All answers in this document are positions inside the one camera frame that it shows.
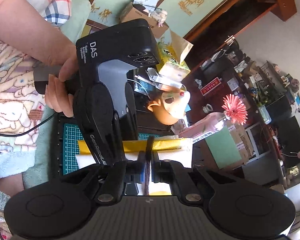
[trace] bear eye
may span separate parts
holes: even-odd
[[[165,99],[165,102],[167,104],[172,104],[174,102],[174,98],[167,98],[167,99]]]

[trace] pink flower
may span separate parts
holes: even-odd
[[[223,98],[225,103],[222,108],[225,109],[225,114],[231,118],[232,123],[239,123],[243,125],[247,121],[247,111],[246,106],[239,99],[238,96],[232,94],[227,95],[226,98]]]

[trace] bear ear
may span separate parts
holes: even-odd
[[[161,106],[161,101],[160,100],[158,102],[154,101],[154,100],[149,101],[147,108],[151,112],[153,112],[153,107],[152,106]]]

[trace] forearm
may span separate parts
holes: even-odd
[[[26,0],[0,0],[0,40],[47,65],[63,65],[75,50]]]

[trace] cutting mat grid line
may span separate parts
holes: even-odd
[[[160,137],[157,134],[139,133],[139,140],[147,140],[152,135],[154,137]],[[63,174],[66,175],[70,172],[79,169],[75,156],[80,154],[78,140],[83,140],[82,133],[79,126],[75,124],[66,123],[63,126]]]

